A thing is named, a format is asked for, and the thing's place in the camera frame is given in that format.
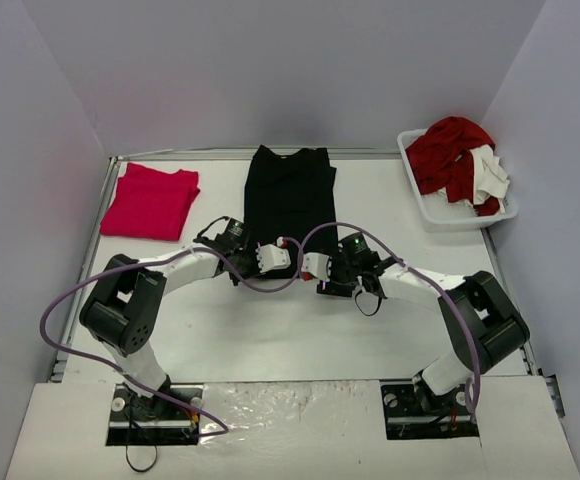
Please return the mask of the black t shirt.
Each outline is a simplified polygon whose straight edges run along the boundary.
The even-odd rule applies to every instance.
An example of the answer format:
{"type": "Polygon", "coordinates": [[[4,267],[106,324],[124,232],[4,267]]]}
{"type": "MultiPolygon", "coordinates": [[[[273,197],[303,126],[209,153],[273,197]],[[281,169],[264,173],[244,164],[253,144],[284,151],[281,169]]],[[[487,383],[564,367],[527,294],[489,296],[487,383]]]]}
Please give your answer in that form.
{"type": "Polygon", "coordinates": [[[279,237],[301,242],[315,227],[334,222],[336,173],[325,148],[280,155],[259,146],[244,186],[248,249],[253,251],[279,237]]]}

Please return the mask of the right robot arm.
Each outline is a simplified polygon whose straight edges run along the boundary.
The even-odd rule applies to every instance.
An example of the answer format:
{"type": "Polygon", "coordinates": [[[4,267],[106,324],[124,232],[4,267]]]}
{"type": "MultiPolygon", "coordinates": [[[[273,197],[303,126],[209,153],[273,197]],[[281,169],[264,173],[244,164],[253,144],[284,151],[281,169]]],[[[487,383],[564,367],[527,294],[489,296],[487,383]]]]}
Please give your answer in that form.
{"type": "Polygon", "coordinates": [[[412,378],[416,406],[435,413],[459,387],[470,392],[466,408],[476,408],[476,377],[490,371],[530,338],[529,327],[498,280],[489,272],[473,275],[418,270],[392,255],[382,258],[363,234],[340,241],[333,256],[306,253],[301,278],[316,279],[317,292],[357,298],[368,293],[377,303],[399,300],[439,313],[450,350],[412,378]]]}

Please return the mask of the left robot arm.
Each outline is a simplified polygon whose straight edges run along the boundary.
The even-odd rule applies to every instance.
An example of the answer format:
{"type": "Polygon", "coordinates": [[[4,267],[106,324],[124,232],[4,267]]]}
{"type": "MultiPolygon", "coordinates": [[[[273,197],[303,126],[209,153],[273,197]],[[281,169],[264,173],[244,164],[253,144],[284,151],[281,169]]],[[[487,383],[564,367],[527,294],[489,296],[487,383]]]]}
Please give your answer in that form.
{"type": "Polygon", "coordinates": [[[162,255],[142,259],[142,268],[98,280],[79,314],[79,321],[111,353],[122,371],[139,381],[128,382],[136,393],[135,406],[149,418],[165,415],[171,406],[170,379],[161,368],[149,339],[164,296],[192,282],[223,274],[228,264],[234,283],[291,265],[279,238],[253,251],[246,249],[250,232],[242,222],[223,218],[223,232],[209,238],[200,232],[186,255],[166,263],[162,255]]]}

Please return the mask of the white plastic basket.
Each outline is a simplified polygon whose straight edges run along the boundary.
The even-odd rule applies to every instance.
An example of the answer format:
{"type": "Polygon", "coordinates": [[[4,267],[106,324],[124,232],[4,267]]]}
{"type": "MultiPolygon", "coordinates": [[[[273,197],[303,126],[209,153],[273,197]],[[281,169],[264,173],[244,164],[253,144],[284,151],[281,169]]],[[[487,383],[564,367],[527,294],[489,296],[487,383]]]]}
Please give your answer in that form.
{"type": "Polygon", "coordinates": [[[470,204],[449,203],[439,193],[422,195],[415,181],[406,149],[425,132],[425,129],[403,131],[397,136],[397,145],[426,231],[464,232],[480,230],[517,216],[519,205],[511,192],[508,192],[503,199],[504,212],[490,216],[478,216],[470,204]]]}

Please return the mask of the folded pink t shirt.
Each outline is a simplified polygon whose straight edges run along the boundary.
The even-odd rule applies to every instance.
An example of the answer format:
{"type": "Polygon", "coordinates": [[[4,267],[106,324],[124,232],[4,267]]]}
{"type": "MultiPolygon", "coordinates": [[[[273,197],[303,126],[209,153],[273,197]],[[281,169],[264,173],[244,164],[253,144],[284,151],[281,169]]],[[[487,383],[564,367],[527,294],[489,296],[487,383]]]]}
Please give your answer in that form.
{"type": "Polygon", "coordinates": [[[176,242],[200,193],[199,173],[129,163],[100,223],[104,236],[176,242]]]}

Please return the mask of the red t shirt in basket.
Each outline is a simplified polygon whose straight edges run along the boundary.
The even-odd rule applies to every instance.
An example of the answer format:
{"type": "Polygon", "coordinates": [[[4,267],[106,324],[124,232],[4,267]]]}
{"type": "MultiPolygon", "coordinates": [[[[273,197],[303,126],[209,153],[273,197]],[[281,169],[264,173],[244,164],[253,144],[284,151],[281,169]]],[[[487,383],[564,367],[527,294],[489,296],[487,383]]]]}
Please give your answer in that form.
{"type": "Polygon", "coordinates": [[[477,215],[495,215],[502,202],[490,198],[475,206],[473,195],[473,159],[469,151],[482,145],[495,150],[495,142],[478,124],[464,117],[446,117],[415,140],[406,153],[422,195],[443,191],[450,203],[469,203],[477,215]]]}

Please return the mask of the white t shirt in basket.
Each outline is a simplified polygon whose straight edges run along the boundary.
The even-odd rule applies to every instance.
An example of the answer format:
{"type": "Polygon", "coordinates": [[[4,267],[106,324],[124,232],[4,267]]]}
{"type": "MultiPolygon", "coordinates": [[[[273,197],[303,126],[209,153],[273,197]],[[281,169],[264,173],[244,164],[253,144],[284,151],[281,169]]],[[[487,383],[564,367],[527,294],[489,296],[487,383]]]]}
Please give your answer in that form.
{"type": "Polygon", "coordinates": [[[501,203],[510,185],[508,173],[501,167],[500,158],[490,145],[471,149],[473,159],[472,203],[481,206],[490,198],[501,203]]]}

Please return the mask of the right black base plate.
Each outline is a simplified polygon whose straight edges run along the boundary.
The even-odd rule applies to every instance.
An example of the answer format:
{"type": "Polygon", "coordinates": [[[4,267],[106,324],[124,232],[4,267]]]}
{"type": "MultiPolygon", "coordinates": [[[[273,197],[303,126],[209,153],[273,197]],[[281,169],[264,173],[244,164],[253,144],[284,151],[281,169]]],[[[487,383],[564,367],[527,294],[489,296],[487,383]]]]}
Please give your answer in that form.
{"type": "Polygon", "coordinates": [[[471,419],[465,385],[434,397],[407,380],[382,381],[380,394],[386,438],[390,441],[478,438],[477,422],[471,419]]]}

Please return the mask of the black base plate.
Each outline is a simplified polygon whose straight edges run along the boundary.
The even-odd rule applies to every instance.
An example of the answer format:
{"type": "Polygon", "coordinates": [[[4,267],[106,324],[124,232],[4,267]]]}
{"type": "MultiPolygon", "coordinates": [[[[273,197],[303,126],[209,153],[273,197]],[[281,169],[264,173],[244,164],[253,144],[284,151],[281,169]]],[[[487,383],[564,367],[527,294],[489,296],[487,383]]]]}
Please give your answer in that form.
{"type": "Polygon", "coordinates": [[[382,381],[380,394],[386,438],[390,441],[478,438],[477,422],[471,419],[465,385],[434,397],[407,380],[382,381]]]}
{"type": "Polygon", "coordinates": [[[115,386],[107,446],[191,446],[199,443],[199,415],[160,397],[145,398],[115,386]]]}

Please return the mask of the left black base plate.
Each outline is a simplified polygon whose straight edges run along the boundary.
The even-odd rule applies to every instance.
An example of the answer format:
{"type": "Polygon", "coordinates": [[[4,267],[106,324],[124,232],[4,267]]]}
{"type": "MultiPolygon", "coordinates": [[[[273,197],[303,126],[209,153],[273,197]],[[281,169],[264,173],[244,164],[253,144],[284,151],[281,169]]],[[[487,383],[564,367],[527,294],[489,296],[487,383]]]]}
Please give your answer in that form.
{"type": "Polygon", "coordinates": [[[145,398],[115,386],[107,446],[191,446],[199,443],[199,415],[160,397],[145,398]]]}

